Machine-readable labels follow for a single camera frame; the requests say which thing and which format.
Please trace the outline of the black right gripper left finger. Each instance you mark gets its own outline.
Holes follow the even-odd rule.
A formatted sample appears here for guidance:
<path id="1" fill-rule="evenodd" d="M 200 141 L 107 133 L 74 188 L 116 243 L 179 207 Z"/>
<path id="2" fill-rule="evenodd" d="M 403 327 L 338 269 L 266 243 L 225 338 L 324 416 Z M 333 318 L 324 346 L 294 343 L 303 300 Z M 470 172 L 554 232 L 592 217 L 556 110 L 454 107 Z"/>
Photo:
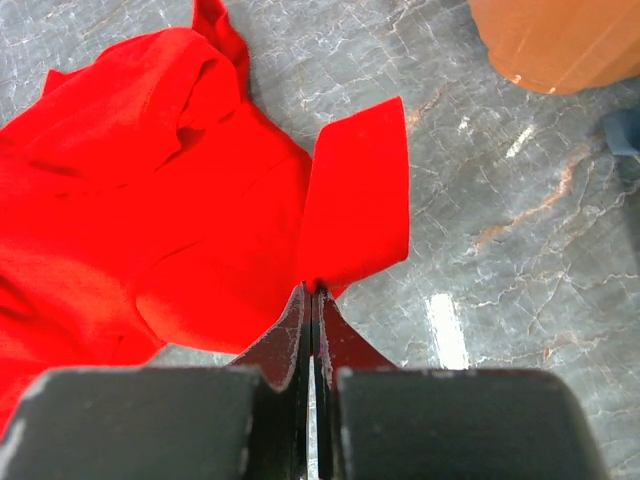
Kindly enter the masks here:
<path id="1" fill-rule="evenodd" d="M 311 297 L 223 367 L 41 375 L 1 443 L 5 479 L 303 479 Z"/>

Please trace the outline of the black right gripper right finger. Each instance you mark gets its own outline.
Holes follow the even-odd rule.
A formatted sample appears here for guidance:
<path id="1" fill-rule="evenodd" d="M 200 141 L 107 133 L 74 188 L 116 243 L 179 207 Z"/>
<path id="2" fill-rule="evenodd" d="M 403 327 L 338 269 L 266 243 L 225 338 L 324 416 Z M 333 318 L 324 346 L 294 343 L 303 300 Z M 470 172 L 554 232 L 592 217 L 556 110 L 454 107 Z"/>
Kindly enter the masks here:
<path id="1" fill-rule="evenodd" d="M 603 479 L 579 402 L 538 369 L 402 369 L 311 297 L 323 479 Z"/>

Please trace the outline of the red t shirt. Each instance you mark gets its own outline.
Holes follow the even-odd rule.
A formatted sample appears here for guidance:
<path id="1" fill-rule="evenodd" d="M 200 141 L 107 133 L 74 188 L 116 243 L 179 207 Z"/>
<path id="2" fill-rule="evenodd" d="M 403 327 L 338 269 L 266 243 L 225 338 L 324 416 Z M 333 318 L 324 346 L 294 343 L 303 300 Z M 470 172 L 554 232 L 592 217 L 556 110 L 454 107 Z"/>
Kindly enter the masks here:
<path id="1" fill-rule="evenodd" d="M 409 160 L 392 98 L 312 152 L 250 99 L 219 1 L 190 27 L 51 71 L 1 131 L 1 418 L 48 369 L 168 344 L 238 354 L 292 290 L 334 295 L 406 259 Z"/>

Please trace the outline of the blue and beige checked pillow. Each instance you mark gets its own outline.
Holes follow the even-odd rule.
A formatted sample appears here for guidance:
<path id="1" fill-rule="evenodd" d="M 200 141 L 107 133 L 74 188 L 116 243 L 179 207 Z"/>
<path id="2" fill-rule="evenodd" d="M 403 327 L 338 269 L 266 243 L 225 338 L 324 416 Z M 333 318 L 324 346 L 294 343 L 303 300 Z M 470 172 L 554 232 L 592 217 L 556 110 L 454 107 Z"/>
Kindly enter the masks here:
<path id="1" fill-rule="evenodd" d="M 640 112 L 639 108 L 620 109 L 602 119 L 606 143 L 617 156 L 639 156 Z"/>

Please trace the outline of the orange plastic laundry basket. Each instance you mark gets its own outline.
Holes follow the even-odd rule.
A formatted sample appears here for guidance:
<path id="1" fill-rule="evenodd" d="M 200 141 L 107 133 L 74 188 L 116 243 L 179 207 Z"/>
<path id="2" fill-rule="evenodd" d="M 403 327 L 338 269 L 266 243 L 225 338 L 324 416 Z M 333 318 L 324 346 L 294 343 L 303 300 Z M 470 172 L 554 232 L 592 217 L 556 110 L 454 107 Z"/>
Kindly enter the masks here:
<path id="1" fill-rule="evenodd" d="M 639 75 L 639 2 L 468 3 L 488 59 L 513 84 L 569 95 Z"/>

